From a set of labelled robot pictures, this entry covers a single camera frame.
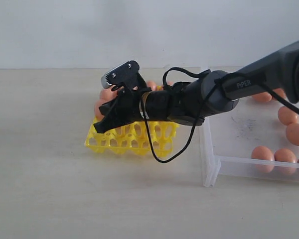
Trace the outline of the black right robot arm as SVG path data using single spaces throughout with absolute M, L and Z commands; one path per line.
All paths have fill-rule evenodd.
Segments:
M 233 73 L 178 68 L 194 81 L 164 84 L 161 91 L 152 91 L 139 70 L 131 60 L 101 78 L 103 88 L 118 94 L 100 106 L 103 119 L 94 124 L 96 132 L 145 120 L 202 125 L 206 117 L 233 110 L 241 98 L 263 92 L 299 115 L 299 41 Z

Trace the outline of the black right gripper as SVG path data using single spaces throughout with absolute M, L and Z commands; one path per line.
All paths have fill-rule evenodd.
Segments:
M 140 74 L 138 74 L 138 86 L 133 89 L 121 87 L 117 91 L 115 98 L 119 99 L 119 105 L 115 111 L 108 112 L 107 103 L 99 107 L 104 118 L 100 122 L 93 124 L 97 133 L 106 133 L 109 130 L 116 129 L 136 121 L 142 121 L 143 117 L 140 113 L 141 94 L 148 92 L 146 82 Z

